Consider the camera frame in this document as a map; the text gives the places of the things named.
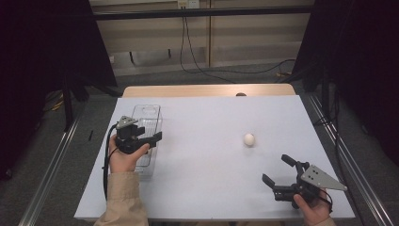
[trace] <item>human hand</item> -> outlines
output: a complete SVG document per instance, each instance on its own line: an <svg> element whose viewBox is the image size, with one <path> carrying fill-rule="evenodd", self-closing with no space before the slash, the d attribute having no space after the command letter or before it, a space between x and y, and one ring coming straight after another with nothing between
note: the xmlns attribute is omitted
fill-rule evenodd
<svg viewBox="0 0 399 226"><path fill-rule="evenodd" d="M109 139L108 156L115 150L109 159L111 173L134 171L137 160L149 150L150 144L144 144L134 153L127 154L118 149L116 139L117 135L114 135Z"/></svg>
<svg viewBox="0 0 399 226"><path fill-rule="evenodd" d="M323 199L326 199L326 190L321 189L319 196ZM329 218L329 205L326 202L323 202L320 199L316 199L314 203L309 205L299 194L294 195L294 200L299 208L302 210L306 225L316 225Z"/></svg>

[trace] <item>gray carpet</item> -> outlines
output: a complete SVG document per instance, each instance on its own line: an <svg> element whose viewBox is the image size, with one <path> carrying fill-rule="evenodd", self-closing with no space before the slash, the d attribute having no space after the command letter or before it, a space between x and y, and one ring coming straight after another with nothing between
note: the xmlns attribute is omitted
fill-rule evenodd
<svg viewBox="0 0 399 226"><path fill-rule="evenodd" d="M270 66L273 65L228 67L223 68L223 70L257 72L268 69ZM281 70L289 72L292 66L292 62L286 63L281 66ZM279 79L276 77L276 72L278 71L279 69L276 68L268 73L242 74L223 72L210 74L223 76L235 83L275 83ZM123 91L124 88L132 85L225 84L228 82L202 73L169 72L118 77L118 83L117 90ZM309 96L314 94L320 96L320 88L316 92L305 93L300 81L294 82L292 85L296 93L301 96L311 120L317 121L318 116L311 106ZM88 88L88 91L91 94L90 99L84 106L82 118L77 125L68 151L63 157L56 180L52 184L47 199L41 208L36 225L92 224L74 219L73 215L101 147L116 98L104 95L93 88ZM74 109L78 109L80 105L74 102ZM363 133L361 121L358 120L350 107L345 104L344 100L341 100L339 122L340 133L345 144L379 199L387 208L392 221L394 224L398 224L399 217L395 213L399 209L399 195L397 192L399 189L399 180L397 180L399 178L399 168L382 152L378 141L374 137ZM13 169L13 178L10 181L0 182L0 225L18 225L20 222L63 136L64 123L62 107L58 111L47 112L41 120L39 129L30 139L29 147ZM315 130L326 149L331 164L337 174L340 174L334 154L334 145L327 136L326 130L323 126L315 126ZM91 140L89 140L91 131L93 133ZM343 173L346 175L347 184L349 189L352 190L354 201L359 208L364 225L378 225L368 204L362 198L346 168L344 168ZM351 197L348 196L348 199L355 210ZM337 224L356 226L361 225L361 222L359 217L357 217L349 220L339 220Z"/></svg>

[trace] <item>black wire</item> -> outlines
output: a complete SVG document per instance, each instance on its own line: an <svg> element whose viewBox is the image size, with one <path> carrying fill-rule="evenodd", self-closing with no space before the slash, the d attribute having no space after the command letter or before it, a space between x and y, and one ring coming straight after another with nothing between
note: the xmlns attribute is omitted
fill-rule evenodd
<svg viewBox="0 0 399 226"><path fill-rule="evenodd" d="M332 202L331 196L325 190L320 189L320 191L324 192L328 196L328 198L331 200L331 202L329 202L325 198L322 198L322 197L319 196L319 199L321 201L323 201L323 202L325 202L325 203L327 203L329 205L329 213L332 213L332 204L333 204L333 202Z"/></svg>
<svg viewBox="0 0 399 226"><path fill-rule="evenodd" d="M109 155L108 146L109 146L109 139L111 138L112 131L117 127L116 124L112 125L108 131L108 135L106 136L106 144L105 144L105 157L104 157L104 166L103 166L103 187L104 187L104 195L105 199L107 198L107 190L108 190L108 166L109 166Z"/></svg>
<svg viewBox="0 0 399 226"><path fill-rule="evenodd" d="M184 68L184 66L183 66L183 60L182 60L183 47L184 47L184 34L185 34L185 28L186 28L186 27L187 27L187 31L186 31L186 32L187 32L188 43L189 43L189 45L190 45L191 56L193 57L193 60L194 60L194 63L195 63L195 65L196 65L196 67L199 69L199 72L197 72L197 73L203 73L203 74L206 75L206 76L213 77L213 78L218 78L218 79L221 79L221 80L223 80L223 81L236 84L235 82L233 82L233 81L231 81L231 80L229 80L229 79L222 78L222 77L215 76L215 75L211 75L211 74L209 74L209 73L203 71L203 70L200 68L200 66L198 65L198 63L197 63L197 61L196 61L196 58L194 57L194 52L193 52L193 48L192 48L192 45L191 45L190 35L189 35L189 32L188 32L187 18L185 18L185 17L183 17L183 40L182 40L182 48L181 48L181 50L180 50L180 65L181 65L183 71L185 71L185 72L187 72L187 73L192 73L192 72L190 72L190 71L188 71L188 70L186 70L186 69Z"/></svg>
<svg viewBox="0 0 399 226"><path fill-rule="evenodd" d="M198 72L190 72L183 65L183 47L184 47L185 28L187 28L186 33L187 33L188 43L189 43L189 46L190 46L191 56L193 57L193 60L194 60L194 63L196 65L196 67L199 69ZM191 45L190 34L189 34L189 31L188 31L187 18L185 18L185 17L183 18L183 36L182 36L182 47L181 47L181 50L180 50L180 64L181 64L182 69L185 72L187 72L187 73L204 73L205 75L208 75L208 76L211 76L211 77L215 77L215 78L218 78L218 79L222 79L222 80L225 80L225 81L228 81L228 82L231 82L231 83L235 84L235 82L232 82L231 80L228 80L228 79L225 79L225 78L221 78L219 76L211 75L211 74L208 74L208 73L248 73L248 74L267 73L267 72L270 72L270 71L272 71L272 70L274 70L276 68L279 68L279 70L280 70L280 66L282 64L284 64L286 62L290 62L290 61L295 61L295 59L285 59L285 60L283 60L282 62L280 62L276 66L273 66L273 67L271 67L269 69L266 69L266 70L257 71L257 72L240 72L240 71L234 71L234 70L215 70L215 69L204 70L204 69L200 68L200 66L198 65L198 63L197 63L197 61L196 61L196 59L194 57L193 48L192 48L192 45Z"/></svg>

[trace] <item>sleeve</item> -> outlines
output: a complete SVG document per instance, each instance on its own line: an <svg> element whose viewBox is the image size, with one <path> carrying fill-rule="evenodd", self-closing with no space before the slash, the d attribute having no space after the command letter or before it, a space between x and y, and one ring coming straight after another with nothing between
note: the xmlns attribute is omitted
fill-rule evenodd
<svg viewBox="0 0 399 226"><path fill-rule="evenodd" d="M336 226L332 218L327 218L325 221L320 222L314 226Z"/></svg>
<svg viewBox="0 0 399 226"><path fill-rule="evenodd" d="M138 174L111 173L108 176L106 210L95 226L148 226L147 212L138 195Z"/></svg>

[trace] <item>white table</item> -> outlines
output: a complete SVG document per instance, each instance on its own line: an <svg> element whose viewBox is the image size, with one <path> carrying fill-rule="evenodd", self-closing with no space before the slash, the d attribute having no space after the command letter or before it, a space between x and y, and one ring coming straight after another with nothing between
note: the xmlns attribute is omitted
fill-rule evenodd
<svg viewBox="0 0 399 226"><path fill-rule="evenodd" d="M140 198L155 220L289 220L300 211L276 202L262 182L295 182L296 171L280 160L286 153L309 161L336 178L298 96L121 98L110 125L131 115L135 105L160 105L164 137L155 170L140 182ZM243 136L252 133L249 148ZM76 218L97 219L105 210L102 184L104 145L99 152ZM334 218L353 218L342 191L329 190Z"/></svg>

